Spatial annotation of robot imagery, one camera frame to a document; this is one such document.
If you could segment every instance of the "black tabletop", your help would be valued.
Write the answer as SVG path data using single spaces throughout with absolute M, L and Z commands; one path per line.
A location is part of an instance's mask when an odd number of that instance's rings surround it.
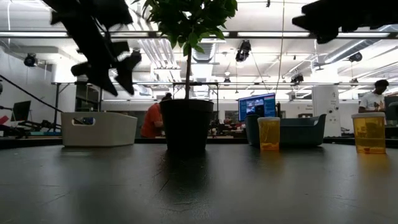
M 397 223 L 398 151 L 162 144 L 0 151 L 0 223 Z

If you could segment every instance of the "fluorescent light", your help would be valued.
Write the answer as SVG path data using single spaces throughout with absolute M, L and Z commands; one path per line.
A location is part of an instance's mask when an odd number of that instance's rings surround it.
M 220 40 L 220 39 L 202 39 L 200 42 L 201 43 L 210 43 L 210 44 L 215 44 L 215 43 L 225 44 L 226 43 L 225 40 Z
M 172 82 L 135 82 L 137 85 L 173 85 Z
M 223 34 L 224 34 L 224 37 L 227 37 L 227 36 L 229 36 L 229 32 L 223 32 Z
M 309 32 L 238 32 L 238 37 L 308 37 Z
M 0 32 L 2 38 L 67 38 L 66 32 Z
M 244 82 L 237 82 L 237 83 L 218 83 L 220 85 L 254 85 L 254 83 L 244 83 Z
M 128 101 L 128 100 L 102 100 L 104 102 L 124 102 L 124 101 Z
M 112 38 L 126 38 L 126 37 L 148 37 L 147 32 L 112 32 Z
M 388 32 L 350 32 L 350 33 L 339 33 L 337 37 L 387 37 L 390 35 Z

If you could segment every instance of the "screen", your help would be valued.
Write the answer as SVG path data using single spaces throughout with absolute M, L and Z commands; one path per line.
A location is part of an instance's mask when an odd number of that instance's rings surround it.
M 247 115 L 252 114 L 260 117 L 275 116 L 275 93 L 241 98 L 238 103 L 239 121 L 244 121 Z
M 30 111 L 30 101 L 15 103 L 12 109 L 11 121 L 27 121 Z

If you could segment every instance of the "black blurry object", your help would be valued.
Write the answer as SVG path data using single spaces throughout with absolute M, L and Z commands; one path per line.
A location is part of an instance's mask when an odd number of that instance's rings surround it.
M 348 60 L 350 62 L 360 62 L 362 61 L 362 54 L 360 52 L 356 52 L 355 54 L 349 56 Z
M 84 54 L 87 62 L 72 67 L 74 76 L 86 75 L 92 83 L 117 96 L 109 69 L 115 68 L 117 82 L 130 94 L 132 87 L 132 70 L 141 61 L 141 54 L 133 52 L 122 61 L 118 56 L 129 52 L 127 41 L 112 43 L 109 28 L 115 25 L 132 23 L 128 6 L 124 0 L 44 0 L 54 11 L 51 24 L 61 22 L 70 37 Z
M 24 60 L 24 65 L 30 68 L 34 68 L 37 66 L 38 62 L 39 61 L 36 58 L 36 54 L 29 53 Z
M 244 40 L 236 54 L 235 60 L 237 62 L 244 62 L 249 57 L 249 52 L 251 51 L 250 41 Z
M 303 16 L 292 23 L 316 36 L 318 44 L 335 39 L 339 28 L 353 32 L 359 27 L 378 29 L 398 23 L 398 1 L 319 0 L 302 7 Z

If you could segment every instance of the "gray storage bin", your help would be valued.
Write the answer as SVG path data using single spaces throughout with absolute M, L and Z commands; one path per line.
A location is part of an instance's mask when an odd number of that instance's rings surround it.
M 245 119 L 249 144 L 259 146 L 258 115 Z M 323 143 L 326 115 L 314 118 L 287 118 L 280 120 L 280 146 L 319 146 Z

